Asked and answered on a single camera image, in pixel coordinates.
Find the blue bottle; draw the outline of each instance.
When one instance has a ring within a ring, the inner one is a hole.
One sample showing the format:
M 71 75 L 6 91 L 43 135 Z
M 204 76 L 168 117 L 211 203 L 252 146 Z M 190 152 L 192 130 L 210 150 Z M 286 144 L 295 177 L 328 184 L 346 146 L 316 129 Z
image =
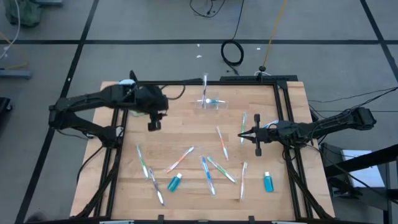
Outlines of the blue bottle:
M 169 189 L 171 192 L 175 192 L 175 189 L 177 189 L 181 182 L 181 177 L 182 174 L 177 174 L 177 176 L 173 177 L 172 181 L 169 183 L 169 186 L 167 186 L 167 189 Z
M 273 192 L 274 191 L 274 185 L 272 184 L 272 178 L 269 175 L 269 172 L 265 173 L 264 185 L 266 186 L 266 192 Z

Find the bag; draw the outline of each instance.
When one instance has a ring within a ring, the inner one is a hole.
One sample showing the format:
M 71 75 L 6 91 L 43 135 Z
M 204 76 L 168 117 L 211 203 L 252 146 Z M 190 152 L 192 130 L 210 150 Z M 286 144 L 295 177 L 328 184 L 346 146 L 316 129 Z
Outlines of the bag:
M 15 25 L 18 24 L 18 13 L 15 0 L 3 0 L 6 8 L 6 17 L 8 21 Z M 36 3 L 29 0 L 17 0 L 19 5 L 19 15 L 21 17 L 21 25 L 26 27 L 35 27 L 40 22 L 42 9 Z

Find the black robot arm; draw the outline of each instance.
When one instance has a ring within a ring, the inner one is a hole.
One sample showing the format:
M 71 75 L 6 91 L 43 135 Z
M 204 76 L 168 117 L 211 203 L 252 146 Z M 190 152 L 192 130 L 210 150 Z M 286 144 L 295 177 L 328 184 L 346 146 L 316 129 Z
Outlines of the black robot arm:
M 54 129 L 73 128 L 83 134 L 94 135 L 106 147 L 114 147 L 118 143 L 118 130 L 115 127 L 102 127 L 79 118 L 75 112 L 99 108 L 119 108 L 149 114 L 149 131 L 161 129 L 160 120 L 169 108 L 169 102 L 158 86 L 139 86 L 133 79 L 128 84 L 107 86 L 97 93 L 60 98 L 50 106 L 49 125 Z
M 256 144 L 257 156 L 261 155 L 260 142 L 279 141 L 288 147 L 302 147 L 312 141 L 313 138 L 320 138 L 344 129 L 369 130 L 376 124 L 371 111 L 366 108 L 346 110 L 338 115 L 312 123 L 277 121 L 260 128 L 259 114 L 254 115 L 254 121 L 255 127 L 238 134 L 238 136 Z

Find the wooden table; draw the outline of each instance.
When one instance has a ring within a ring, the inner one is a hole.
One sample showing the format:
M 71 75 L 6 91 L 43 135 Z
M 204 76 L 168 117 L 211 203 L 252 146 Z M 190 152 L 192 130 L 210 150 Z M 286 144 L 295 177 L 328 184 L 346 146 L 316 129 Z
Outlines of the wooden table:
M 102 88 L 113 84 L 104 82 Z M 295 122 L 312 122 L 307 97 L 302 82 L 288 82 L 289 95 Z M 168 116 L 162 120 L 162 130 L 148 132 L 148 116 L 127 120 L 126 133 L 119 168 L 116 195 L 113 204 L 113 219 L 155 220 L 164 215 L 166 220 L 247 220 L 254 215 L 256 220 L 294 220 L 292 197 L 282 145 L 278 142 L 262 145 L 262 156 L 254 154 L 255 145 L 249 141 L 240 144 L 237 134 L 241 131 L 242 115 L 248 114 L 246 129 L 254 125 L 255 113 L 261 115 L 261 124 L 276 120 L 275 96 L 271 86 L 208 86 L 208 93 L 217 93 L 221 100 L 228 100 L 227 110 L 200 110 L 194 101 L 200 99 L 202 86 L 187 86 L 185 94 L 169 101 Z M 181 86 L 168 86 L 164 93 L 177 96 Z M 282 102 L 284 96 L 280 91 Z M 94 123 L 111 124 L 113 111 L 98 108 Z M 228 147 L 227 162 L 217 135 L 219 126 Z M 161 206 L 151 180 L 146 180 L 138 159 L 136 144 L 141 145 L 147 166 L 152 167 L 159 183 L 166 206 Z M 87 144 L 85 160 L 100 147 L 97 139 Z M 195 150 L 171 173 L 166 169 L 172 165 L 191 145 Z M 71 215 L 76 215 L 87 204 L 98 188 L 105 150 L 96 156 L 81 173 L 76 189 Z M 310 148 L 301 150 L 308 189 L 320 205 L 334 216 L 325 173 L 319 153 Z M 208 163 L 216 195 L 211 196 L 199 156 L 212 156 L 238 181 L 233 184 L 222 173 Z M 241 170 L 248 162 L 245 196 L 239 201 Z M 264 172 L 270 172 L 275 192 L 266 193 Z M 177 173 L 183 175 L 178 189 L 172 193 L 167 186 Z M 305 210 L 301 191 L 298 189 L 301 214 Z M 104 194 L 106 205 L 108 193 Z

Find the gray floor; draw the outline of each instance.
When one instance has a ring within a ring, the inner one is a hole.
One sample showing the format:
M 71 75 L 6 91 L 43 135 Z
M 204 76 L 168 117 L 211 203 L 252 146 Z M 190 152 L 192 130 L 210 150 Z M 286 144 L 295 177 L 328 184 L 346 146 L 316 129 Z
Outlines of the gray floor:
M 0 31 L 9 38 L 16 32 L 4 17 L 0 0 Z M 212 19 L 194 16 L 187 0 L 100 0 L 88 40 L 229 39 L 237 23 L 240 0 L 227 0 Z M 78 40 L 93 0 L 66 0 L 61 8 L 44 10 L 38 27 L 22 29 L 22 40 Z M 386 40 L 398 39 L 398 2 L 367 0 Z M 282 1 L 246 1 L 237 39 L 268 39 Z M 205 11 L 205 1 L 194 6 Z M 276 39 L 376 40 L 360 1 L 288 1 Z M 48 130 L 48 105 L 59 97 L 77 45 L 20 45 L 28 52 L 31 80 L 0 80 L 0 96 L 11 97 L 14 111 L 0 132 L 0 217 L 13 223 Z M 245 58 L 238 68 L 252 75 L 262 63 L 266 45 L 244 44 Z M 389 45 L 398 57 L 398 45 Z M 236 50 L 226 49 L 234 59 Z M 0 67 L 21 63 L 15 49 Z M 209 74 L 211 80 L 230 75 L 219 44 L 85 45 L 69 96 L 99 89 L 106 80 L 128 77 L 133 69 L 140 80 L 183 80 Z M 380 45 L 272 46 L 267 71 L 297 75 L 308 99 L 329 100 L 397 86 Z M 330 104 L 312 103 L 323 116 L 331 116 L 371 96 Z M 377 125 L 370 131 L 342 131 L 326 142 L 347 149 L 377 150 L 398 142 L 398 94 L 391 93 L 368 105 Z M 81 114 L 91 119 L 93 111 Z M 66 218 L 75 193 L 75 178 L 86 142 L 55 134 L 28 214 L 43 211 L 51 219 Z M 392 187 L 397 187 L 391 164 Z M 382 212 L 354 201 L 333 199 L 336 216 L 343 220 L 382 223 Z

